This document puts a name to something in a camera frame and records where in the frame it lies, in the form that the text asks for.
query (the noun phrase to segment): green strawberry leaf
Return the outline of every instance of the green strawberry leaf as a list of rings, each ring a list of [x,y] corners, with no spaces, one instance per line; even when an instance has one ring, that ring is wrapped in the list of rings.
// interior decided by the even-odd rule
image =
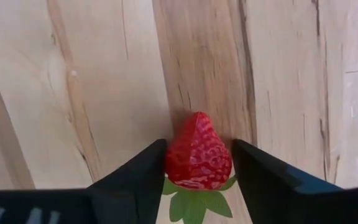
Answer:
[[[179,191],[171,198],[169,207],[169,219],[171,222],[177,222],[183,218],[188,204],[188,199],[185,194],[185,191]]]
[[[212,212],[218,213],[224,217],[232,218],[230,207],[221,192],[204,191],[201,192],[200,199],[205,207]]]
[[[183,216],[184,224],[202,224],[204,221],[206,207],[200,201],[201,192],[188,191],[188,204],[186,206],[186,212]]]
[[[231,188],[233,186],[233,184],[236,183],[236,180],[237,180],[236,176],[230,177],[230,179],[227,180],[226,183],[218,190],[222,191],[222,190],[227,190],[227,189]]]
[[[170,195],[177,191],[179,191],[181,188],[175,184],[173,184],[167,177],[165,177],[164,181],[164,187],[162,189],[163,195]]]

